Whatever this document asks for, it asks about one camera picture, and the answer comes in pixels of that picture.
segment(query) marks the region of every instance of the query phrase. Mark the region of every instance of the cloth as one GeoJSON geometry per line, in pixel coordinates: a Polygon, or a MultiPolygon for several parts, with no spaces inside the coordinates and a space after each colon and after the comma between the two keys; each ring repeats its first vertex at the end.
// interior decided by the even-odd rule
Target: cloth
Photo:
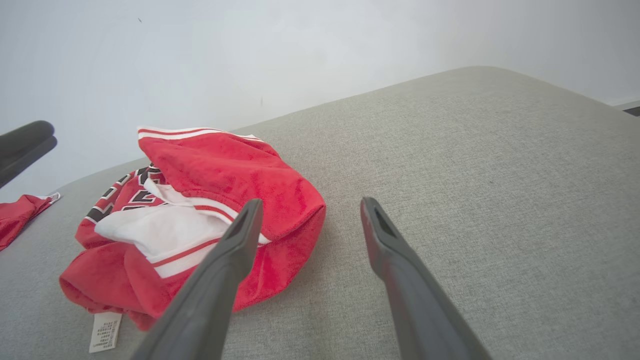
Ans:
{"type": "Polygon", "coordinates": [[[150,127],[138,136],[152,164],[118,180],[82,220],[76,239],[86,250],[62,273],[64,294],[148,329],[254,198],[264,202],[259,248],[234,311],[284,290],[322,229],[316,189],[254,136],[150,127]]]}
{"type": "Polygon", "coordinates": [[[23,195],[18,201],[0,204],[0,251],[6,249],[31,219],[58,201],[60,193],[51,196],[23,195]]]}

